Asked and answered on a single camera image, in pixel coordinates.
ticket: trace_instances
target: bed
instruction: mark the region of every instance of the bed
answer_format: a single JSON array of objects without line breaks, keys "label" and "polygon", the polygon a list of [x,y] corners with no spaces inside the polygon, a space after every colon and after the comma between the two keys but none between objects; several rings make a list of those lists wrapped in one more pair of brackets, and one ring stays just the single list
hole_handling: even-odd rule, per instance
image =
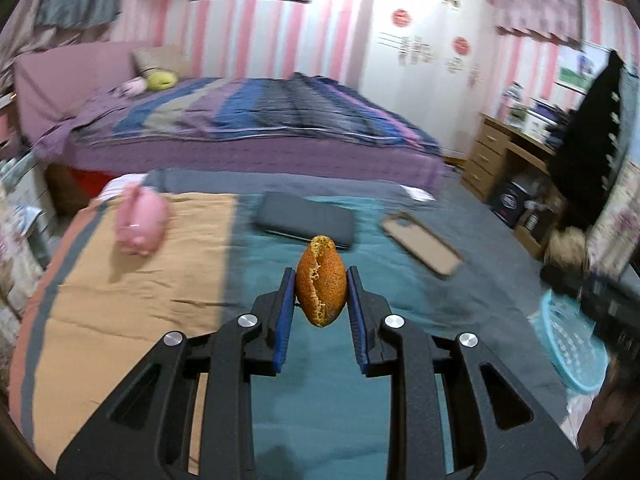
[{"label": "bed", "polygon": [[[519,304],[523,296],[533,303],[539,297],[536,263],[470,195],[471,210],[461,206],[459,194],[468,192],[455,176],[431,203],[385,182],[190,170],[144,178],[172,193],[179,219],[158,257],[123,259],[113,250],[117,198],[94,202],[74,219],[28,305],[12,361],[10,408],[47,465],[55,466],[95,406],[164,332],[217,329],[296,265],[302,242],[252,228],[259,194],[268,190],[355,209],[356,245],[342,257],[358,266],[367,290],[431,333],[477,333],[558,423],[566,416],[564,386]],[[464,254],[453,278],[439,280],[381,234],[380,219],[399,209]],[[517,279],[525,268],[530,279]],[[282,375],[252,382],[260,480],[385,477],[389,383],[359,375],[346,314],[318,330],[297,312]]]},{"label": "bed", "polygon": [[115,98],[111,89],[135,76],[130,53],[138,46],[79,44],[17,57],[20,126],[39,158],[115,176],[159,168],[292,173],[438,192],[437,142],[329,79],[196,78]]}]

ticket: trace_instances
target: blue plastic basket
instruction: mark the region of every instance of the blue plastic basket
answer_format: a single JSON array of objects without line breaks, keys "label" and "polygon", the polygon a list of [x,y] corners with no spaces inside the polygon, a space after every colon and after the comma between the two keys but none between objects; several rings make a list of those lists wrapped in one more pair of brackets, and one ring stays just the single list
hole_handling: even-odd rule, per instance
[{"label": "blue plastic basket", "polygon": [[607,350],[593,337],[594,324],[575,300],[549,290],[531,324],[568,388],[588,395],[602,386],[609,363]]}]

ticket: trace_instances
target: pink headboard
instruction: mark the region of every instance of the pink headboard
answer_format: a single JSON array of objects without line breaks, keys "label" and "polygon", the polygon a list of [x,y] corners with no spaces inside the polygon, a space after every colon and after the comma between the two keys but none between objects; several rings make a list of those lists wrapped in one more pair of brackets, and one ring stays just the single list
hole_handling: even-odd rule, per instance
[{"label": "pink headboard", "polygon": [[36,143],[95,91],[110,90],[135,77],[131,51],[144,45],[81,43],[18,56],[14,85],[23,134]]}]

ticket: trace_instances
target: pink striped wall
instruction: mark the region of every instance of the pink striped wall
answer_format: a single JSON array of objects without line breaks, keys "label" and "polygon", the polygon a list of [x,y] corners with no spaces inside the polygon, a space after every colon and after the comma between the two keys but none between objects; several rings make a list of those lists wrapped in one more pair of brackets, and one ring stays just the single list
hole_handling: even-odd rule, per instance
[{"label": "pink striped wall", "polygon": [[[640,29],[626,7],[609,0],[583,0],[582,30],[585,41],[615,49],[625,62],[640,59]],[[498,35],[485,112],[496,113],[502,92],[512,81],[523,86],[527,101],[541,98],[565,109],[576,108],[582,95],[554,84],[559,52],[559,45],[548,41]]]},{"label": "pink striped wall", "polygon": [[122,0],[111,40],[179,44],[198,76],[288,77],[300,71],[348,84],[366,38],[365,0]]}]

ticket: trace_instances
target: black box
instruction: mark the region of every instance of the black box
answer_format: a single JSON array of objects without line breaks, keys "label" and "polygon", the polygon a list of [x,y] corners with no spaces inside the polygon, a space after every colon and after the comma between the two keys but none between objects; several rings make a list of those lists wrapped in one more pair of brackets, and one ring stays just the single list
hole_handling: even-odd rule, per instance
[{"label": "black box", "polygon": [[509,182],[498,186],[489,206],[500,220],[513,229],[526,209],[524,204],[527,200],[530,200],[529,193],[518,184]]}]

